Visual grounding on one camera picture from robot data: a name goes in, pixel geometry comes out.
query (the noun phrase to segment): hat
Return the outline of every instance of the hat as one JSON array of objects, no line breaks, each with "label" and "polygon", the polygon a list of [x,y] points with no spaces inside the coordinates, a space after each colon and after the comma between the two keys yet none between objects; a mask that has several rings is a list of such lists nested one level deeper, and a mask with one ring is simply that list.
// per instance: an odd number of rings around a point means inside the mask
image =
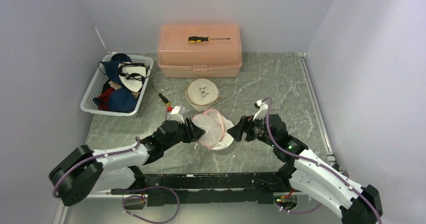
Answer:
[{"label": "hat", "polygon": [[139,92],[145,78],[151,76],[151,69],[143,63],[122,62],[118,66],[118,75],[124,87],[132,92]]}]

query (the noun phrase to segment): white plastic basket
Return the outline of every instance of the white plastic basket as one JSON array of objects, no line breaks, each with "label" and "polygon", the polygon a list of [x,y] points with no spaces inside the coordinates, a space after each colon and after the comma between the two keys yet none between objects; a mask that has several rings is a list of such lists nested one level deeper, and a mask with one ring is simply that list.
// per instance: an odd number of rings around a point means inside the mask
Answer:
[{"label": "white plastic basket", "polygon": [[[110,61],[113,55],[114,53],[104,56],[104,58],[102,59],[102,62]],[[143,63],[146,66],[149,66],[150,69],[152,69],[154,65],[154,61],[150,57],[129,55],[129,54],[127,55],[131,58],[133,63]],[[100,64],[99,67],[104,72],[103,65]],[[84,112],[89,112],[89,113],[97,114],[97,115],[109,115],[109,116],[135,118],[137,116],[139,106],[141,105],[145,89],[148,86],[149,77],[145,79],[144,86],[142,87],[141,94],[139,95],[139,98],[138,98],[138,103],[136,104],[136,108],[131,113],[102,111],[97,109],[96,104],[93,102],[93,98],[98,97],[100,95],[100,93],[102,92],[103,85],[106,83],[107,80],[108,80],[108,77],[106,75],[103,75],[98,68],[96,70],[96,73],[93,76],[92,81],[90,82],[89,87],[86,90],[86,93],[84,94],[83,100],[80,103],[80,109],[83,110]]]}]

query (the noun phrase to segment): gray marble tabletop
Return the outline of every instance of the gray marble tabletop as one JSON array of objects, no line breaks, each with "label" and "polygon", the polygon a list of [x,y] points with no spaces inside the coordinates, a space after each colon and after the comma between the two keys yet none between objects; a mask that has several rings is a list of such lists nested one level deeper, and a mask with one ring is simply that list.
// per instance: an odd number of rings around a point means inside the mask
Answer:
[{"label": "gray marble tabletop", "polygon": [[[166,78],[157,66],[154,53],[144,54],[154,59],[149,84],[154,85],[171,102],[189,110],[184,117],[196,114],[186,101],[184,89],[190,78]],[[243,66],[238,77],[211,78],[221,91],[221,98],[213,108],[236,124],[242,115],[256,112],[254,102],[272,97],[272,114],[279,114],[290,134],[305,142],[326,161],[326,149],[316,121],[305,76],[296,54],[243,53]],[[164,121],[165,105],[151,87],[147,88],[138,117],[127,119],[95,115],[86,144],[92,149],[110,149],[133,144],[135,136],[152,134]],[[195,143],[180,143],[167,150],[164,157],[141,166],[144,173],[218,173],[266,172],[282,166],[268,145],[254,140],[233,142],[224,150],[212,151]]]}]

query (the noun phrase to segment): black and yellow screwdriver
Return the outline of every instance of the black and yellow screwdriver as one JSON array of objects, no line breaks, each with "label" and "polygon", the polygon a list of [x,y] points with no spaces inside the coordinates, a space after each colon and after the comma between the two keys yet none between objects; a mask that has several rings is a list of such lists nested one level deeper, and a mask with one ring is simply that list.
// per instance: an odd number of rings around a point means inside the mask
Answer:
[{"label": "black and yellow screwdriver", "polygon": [[158,96],[160,96],[161,100],[163,100],[163,103],[164,103],[166,106],[169,106],[169,105],[170,105],[169,100],[168,100],[168,99],[166,99],[166,97],[165,97],[164,95],[162,95],[162,94],[161,94],[158,90],[156,90],[156,89],[154,88],[154,86],[152,86],[152,85],[151,85],[151,87],[152,87],[155,91],[157,91]]},{"label": "black and yellow screwdriver", "polygon": [[210,40],[230,40],[230,38],[188,37],[190,43],[208,42]]}]

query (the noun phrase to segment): gray wall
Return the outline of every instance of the gray wall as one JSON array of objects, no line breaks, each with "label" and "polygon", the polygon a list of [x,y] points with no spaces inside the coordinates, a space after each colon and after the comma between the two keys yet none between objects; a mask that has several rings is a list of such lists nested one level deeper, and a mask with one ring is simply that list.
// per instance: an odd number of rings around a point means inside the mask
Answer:
[{"label": "gray wall", "polygon": [[162,24],[237,23],[243,50],[305,52],[333,0],[81,0],[111,51],[155,52]]},{"label": "gray wall", "polygon": [[78,0],[0,0],[0,223],[52,223],[48,174],[84,144],[106,50]]},{"label": "gray wall", "polygon": [[307,64],[338,162],[383,223],[426,219],[426,0],[334,0]]}]

